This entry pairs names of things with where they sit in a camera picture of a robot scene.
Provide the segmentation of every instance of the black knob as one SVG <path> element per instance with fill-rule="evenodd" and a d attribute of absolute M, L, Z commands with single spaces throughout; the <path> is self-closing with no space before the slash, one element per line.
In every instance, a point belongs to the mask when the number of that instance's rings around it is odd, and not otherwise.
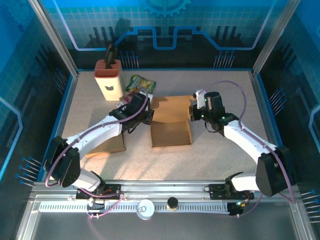
<path fill-rule="evenodd" d="M 167 205 L 171 209 L 176 209 L 178 207 L 178 199 L 176 199 L 175 197 L 170 197 L 168 199 Z"/>

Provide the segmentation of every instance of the white table surface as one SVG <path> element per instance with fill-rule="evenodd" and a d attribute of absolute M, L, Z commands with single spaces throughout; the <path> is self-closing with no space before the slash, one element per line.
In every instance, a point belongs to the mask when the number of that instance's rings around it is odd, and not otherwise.
<path fill-rule="evenodd" d="M 138 74 L 156 81 L 155 97 L 192 95 L 214 81 L 232 80 L 240 84 L 247 96 L 243 123 L 267 139 L 254 90 L 246 71 L 124 71 L 122 79 L 129 83 Z M 212 87 L 222 97 L 226 112 L 239 116 L 243 96 L 227 83 Z M 80 133 L 102 120 L 116 101 L 106 101 L 92 71 L 80 73 L 62 137 Z M 132 134 L 124 134 L 126 151 L 85 157 L 82 168 L 94 171 L 106 180 L 221 180 L 237 172 L 255 172 L 256 164 L 235 143 L 218 133 L 209 133 L 203 121 L 191 122 L 192 145 L 152 149 L 150 126 L 140 124 Z"/>

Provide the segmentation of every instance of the open cardboard box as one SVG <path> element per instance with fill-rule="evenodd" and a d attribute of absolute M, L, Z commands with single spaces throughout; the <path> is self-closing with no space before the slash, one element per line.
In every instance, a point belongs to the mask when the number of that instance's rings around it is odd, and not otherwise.
<path fill-rule="evenodd" d="M 87 159 L 92 157 L 103 157 L 109 154 L 115 154 L 119 152 L 123 152 L 126 150 L 124 135 L 120 134 L 118 136 L 114 136 L 107 141 L 101 143 L 99 146 L 92 149 L 88 152 L 85 157 Z"/>
<path fill-rule="evenodd" d="M 154 115 L 150 127 L 152 147 L 190 145 L 189 106 L 192 96 L 154 97 Z"/>

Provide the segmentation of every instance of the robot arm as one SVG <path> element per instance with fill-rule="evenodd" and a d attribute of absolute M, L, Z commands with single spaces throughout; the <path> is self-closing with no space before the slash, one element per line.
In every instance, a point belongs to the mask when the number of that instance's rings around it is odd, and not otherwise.
<path fill-rule="evenodd" d="M 225 188 L 227 191 L 230 193 L 260 191 L 264 195 L 271 197 L 287 188 L 284 175 L 275 157 L 266 146 L 280 158 L 285 166 L 291 185 L 296 184 L 293 156 L 288 148 L 285 146 L 277 147 L 263 140 L 243 124 L 240 127 L 239 118 L 232 113 L 226 113 L 218 92 L 206 93 L 205 91 L 201 91 L 198 90 L 193 95 L 197 100 L 197 104 L 189 108 L 191 121 L 204 120 L 206 123 L 209 123 L 212 129 L 236 143 L 257 164 L 255 174 L 240 172 L 226 178 Z M 259 139 L 264 145 L 261 145 L 261 143 L 246 132 Z"/>
<path fill-rule="evenodd" d="M 49 172 L 62 151 L 78 139 L 58 162 L 51 176 L 64 188 L 73 185 L 95 194 L 103 193 L 104 180 L 96 173 L 80 168 L 80 159 L 106 140 L 126 131 L 131 133 L 140 123 L 150 125 L 154 115 L 154 111 L 150 109 L 153 96 L 148 94 L 148 98 L 144 110 L 129 120 L 126 119 L 133 116 L 145 102 L 144 93 L 137 93 L 128 105 L 112 110 L 103 120 L 81 133 L 67 139 L 56 136 L 50 142 L 45 156 L 44 169 Z"/>

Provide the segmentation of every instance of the glass panel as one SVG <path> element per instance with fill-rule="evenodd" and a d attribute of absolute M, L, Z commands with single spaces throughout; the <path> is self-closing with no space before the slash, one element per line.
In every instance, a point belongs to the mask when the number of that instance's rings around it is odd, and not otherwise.
<path fill-rule="evenodd" d="M 301 1 L 260 73 L 283 144 L 294 155 L 301 192 L 316 189 L 317 194 L 320 185 L 319 13 L 318 1 Z"/>
<path fill-rule="evenodd" d="M 42 2 L 80 69 L 109 43 L 123 68 L 227 69 L 252 68 L 287 0 Z"/>
<path fill-rule="evenodd" d="M 70 73 L 28 1 L 0 5 L 0 33 L 0 235 L 14 239 Z"/>

